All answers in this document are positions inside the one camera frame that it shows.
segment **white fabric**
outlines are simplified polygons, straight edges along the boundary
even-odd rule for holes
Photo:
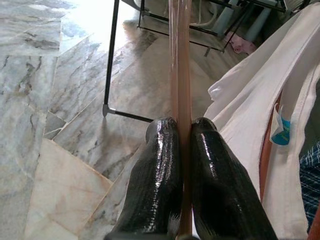
[[[319,64],[320,3],[316,3],[290,19],[209,89],[214,103],[204,116],[215,123],[247,169],[257,193],[262,143],[274,103],[282,91],[283,116],[291,119],[290,143],[272,147],[263,201],[278,238],[307,237],[299,152],[315,100]]]

